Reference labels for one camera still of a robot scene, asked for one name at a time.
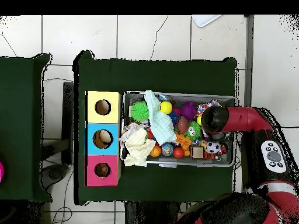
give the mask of robot control button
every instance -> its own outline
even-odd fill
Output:
[[[271,160],[272,162],[280,162],[281,156],[279,153],[271,151],[267,154],[267,158]]]

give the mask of green toy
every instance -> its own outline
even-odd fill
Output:
[[[198,140],[200,137],[200,126],[197,122],[192,121],[188,123],[188,130],[184,135],[191,139],[191,141]]]
[[[132,105],[131,115],[135,121],[145,121],[148,119],[148,108],[145,101],[139,101]]]

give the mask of green tablecloth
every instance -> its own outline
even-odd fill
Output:
[[[123,167],[116,187],[84,186],[85,91],[128,90],[193,93],[200,95],[235,94],[234,58],[225,61],[128,61],[95,60],[89,51],[74,61],[75,92],[75,200],[92,201],[200,201],[232,191],[232,167]]]
[[[0,200],[51,201],[39,180],[41,76],[49,54],[0,58]]]

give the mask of orange ball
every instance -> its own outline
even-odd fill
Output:
[[[185,154],[185,152],[184,152],[184,150],[181,147],[177,147],[177,148],[175,148],[173,150],[173,156],[175,158],[180,159],[180,158],[182,158],[184,156],[184,154]]]
[[[152,157],[158,157],[162,152],[162,149],[160,146],[155,145],[154,148],[152,149],[151,153],[149,153],[150,156]]]

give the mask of red ball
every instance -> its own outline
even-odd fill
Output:
[[[184,150],[181,147],[177,147],[177,148],[175,148],[173,150],[173,156],[175,158],[180,159],[180,158],[182,158],[184,156],[184,154],[185,154],[185,152],[184,152]]]

